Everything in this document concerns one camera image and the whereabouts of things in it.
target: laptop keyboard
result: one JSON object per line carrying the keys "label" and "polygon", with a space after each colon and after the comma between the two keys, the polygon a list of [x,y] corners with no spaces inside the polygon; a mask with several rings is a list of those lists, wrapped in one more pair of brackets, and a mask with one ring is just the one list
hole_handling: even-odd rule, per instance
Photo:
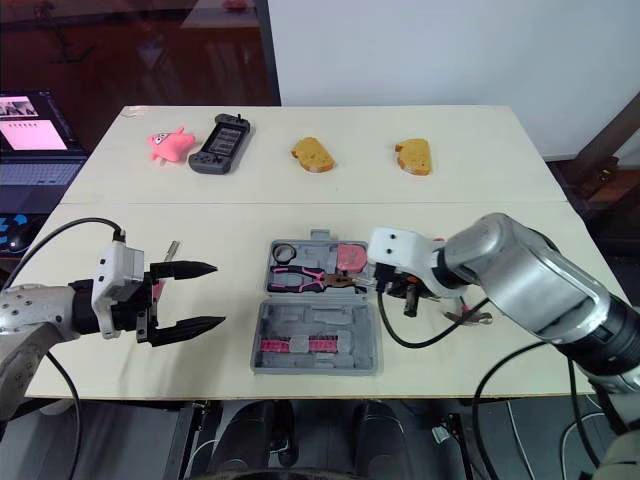
{"label": "laptop keyboard", "polygon": [[77,163],[2,163],[0,185],[67,185],[81,165]]}

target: laptop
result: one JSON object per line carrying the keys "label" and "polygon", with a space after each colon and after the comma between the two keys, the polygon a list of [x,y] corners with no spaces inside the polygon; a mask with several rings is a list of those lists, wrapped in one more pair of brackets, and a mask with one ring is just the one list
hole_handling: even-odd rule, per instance
{"label": "laptop", "polygon": [[0,92],[0,212],[51,213],[86,160],[49,90]]}

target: pink pliers handle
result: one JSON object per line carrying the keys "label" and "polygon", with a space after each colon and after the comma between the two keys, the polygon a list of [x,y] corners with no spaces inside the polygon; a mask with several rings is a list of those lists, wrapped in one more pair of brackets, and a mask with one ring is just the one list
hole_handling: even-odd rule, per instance
{"label": "pink pliers handle", "polygon": [[269,292],[282,292],[282,293],[303,293],[303,292],[324,292],[327,286],[324,283],[325,271],[321,268],[308,268],[300,265],[281,265],[271,267],[271,273],[297,273],[299,275],[305,275],[311,277],[314,280],[302,285],[290,286],[282,285],[280,283],[270,283],[267,285],[267,291]]}

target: pink plush toy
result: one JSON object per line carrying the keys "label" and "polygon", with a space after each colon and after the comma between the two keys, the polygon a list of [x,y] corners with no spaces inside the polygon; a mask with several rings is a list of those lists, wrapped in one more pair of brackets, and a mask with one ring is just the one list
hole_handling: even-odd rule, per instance
{"label": "pink plush toy", "polygon": [[174,133],[159,133],[147,138],[151,145],[151,160],[164,158],[169,162],[179,162],[195,143],[196,137],[184,132],[180,127]]}

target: tool case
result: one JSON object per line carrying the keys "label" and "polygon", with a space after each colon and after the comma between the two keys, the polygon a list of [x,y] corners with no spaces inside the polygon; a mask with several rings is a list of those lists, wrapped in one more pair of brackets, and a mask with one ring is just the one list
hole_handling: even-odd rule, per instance
{"label": "tool case", "polygon": [[[323,292],[269,292],[270,283],[301,285],[309,281],[296,273],[274,273],[274,247],[295,248],[290,266],[336,272],[340,244],[366,242],[331,240],[328,230],[312,230],[310,240],[276,240],[269,248],[265,292],[260,305],[251,353],[255,373],[373,375],[378,368],[378,335],[371,307],[370,286],[327,287]],[[370,267],[349,274],[370,278]]]}

